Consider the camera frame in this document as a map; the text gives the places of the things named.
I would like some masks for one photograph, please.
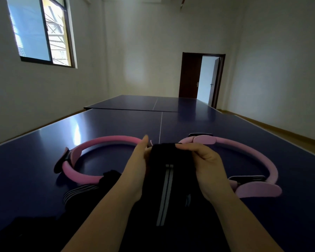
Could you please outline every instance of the blue table tennis table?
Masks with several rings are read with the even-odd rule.
[[[315,156],[237,117],[189,98],[118,96],[0,145],[0,230],[19,216],[60,216],[63,194],[76,187],[53,167],[65,147],[100,136],[148,134],[154,144],[178,142],[189,133],[212,133],[246,144],[273,161],[279,172],[277,198],[243,202],[286,252],[315,251]],[[110,144],[85,150],[80,172],[122,171],[133,146]],[[268,175],[254,159],[211,146],[228,176]]]

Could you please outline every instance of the pink pilates ring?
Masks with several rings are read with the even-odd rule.
[[[113,142],[113,141],[122,141],[122,142],[129,142],[133,144],[138,144],[141,142],[141,139],[131,137],[131,136],[121,136],[121,135],[114,135],[114,136],[105,136],[96,138],[93,140],[89,140],[85,143],[82,143],[78,145],[77,147],[73,148],[72,150],[69,150],[68,148],[65,148],[65,152],[63,156],[60,158],[60,160],[56,163],[54,172],[60,173],[64,172],[64,174],[71,179],[72,181],[79,183],[79,184],[98,184],[99,180],[103,176],[91,176],[79,173],[78,171],[74,170],[75,164],[79,157],[82,154],[82,151],[86,148],[89,148],[91,146],[103,143],[103,142]]]
[[[266,156],[261,154],[259,151],[256,151],[255,149],[250,148],[249,146],[241,144],[239,142],[211,135],[190,136],[181,140],[179,143],[186,144],[191,142],[197,142],[201,144],[215,144],[216,142],[218,142],[220,144],[226,144],[234,148],[241,149],[242,151],[254,156],[258,161],[266,166],[266,168],[269,170],[269,177],[265,181],[251,181],[240,185],[237,181],[231,180],[231,178],[235,178],[236,176],[229,178],[230,185],[239,198],[277,197],[281,195],[282,189],[275,184],[278,180],[278,170],[273,162],[269,160]]]

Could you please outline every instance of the brown baseboard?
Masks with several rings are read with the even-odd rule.
[[[296,133],[293,133],[293,132],[290,132],[290,131],[287,131],[287,130],[284,130],[284,129],[281,129],[281,128],[278,128],[278,127],[275,127],[275,126],[271,126],[271,125],[259,122],[257,120],[251,119],[251,118],[244,117],[242,115],[230,112],[228,110],[219,110],[219,111],[222,112],[222,113],[239,116],[239,117],[241,117],[241,118],[243,118],[243,119],[245,119],[247,121],[250,121],[251,123],[254,123],[254,124],[256,124],[256,125],[258,125],[258,126],[260,126],[262,128],[265,128],[265,129],[268,129],[268,130],[272,130],[272,131],[276,131],[276,132],[279,132],[279,133],[291,136],[291,137],[293,137],[293,138],[295,138],[297,140],[301,140],[303,142],[315,145],[315,140],[314,139],[311,139],[311,138],[308,138],[308,137],[305,137],[305,136],[302,136],[302,135],[299,135],[299,134],[296,134]]]
[[[72,114],[66,115],[66,116],[64,116],[64,117],[62,117],[62,118],[59,118],[59,119],[56,119],[56,120],[54,120],[54,121],[52,121],[52,122],[50,122],[50,123],[47,123],[47,124],[45,124],[45,125],[43,125],[43,126],[37,127],[37,128],[32,129],[32,130],[30,130],[30,131],[28,131],[28,132],[25,132],[25,133],[22,133],[22,134],[20,134],[20,135],[14,136],[14,137],[12,137],[12,138],[10,138],[10,139],[8,139],[8,140],[4,140],[4,141],[0,142],[0,144],[1,144],[1,143],[4,143],[4,142],[6,142],[6,141],[9,141],[9,140],[15,139],[15,138],[17,138],[17,137],[20,137],[20,136],[22,136],[22,135],[25,135],[25,134],[27,134],[27,133],[33,132],[33,131],[35,131],[35,130],[37,130],[37,129],[40,129],[40,128],[42,128],[42,127],[51,125],[51,124],[53,124],[53,123],[55,123],[55,122],[58,122],[58,121],[60,121],[60,120],[62,120],[62,119],[65,119],[65,118],[71,117],[71,116],[73,116],[73,115],[82,113],[82,112],[84,112],[84,111],[86,111],[86,110],[79,110],[79,111],[76,111],[76,112],[74,112],[74,113],[72,113]]]

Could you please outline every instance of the door frame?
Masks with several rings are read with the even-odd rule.
[[[200,55],[200,56],[216,56],[216,57],[220,57],[219,63],[218,63],[218,68],[217,68],[217,76],[216,76],[216,81],[215,81],[214,94],[213,94],[212,103],[211,103],[211,107],[216,109],[226,54],[207,54],[207,53],[193,53],[193,52],[183,52],[183,53],[193,54],[193,55]]]

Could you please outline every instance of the person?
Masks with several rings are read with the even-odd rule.
[[[135,147],[118,182],[98,203],[62,252],[115,252],[133,205],[142,194],[148,136]],[[204,197],[213,205],[231,252],[283,251],[252,212],[234,194],[218,153],[199,143],[176,144],[192,151],[196,176]]]

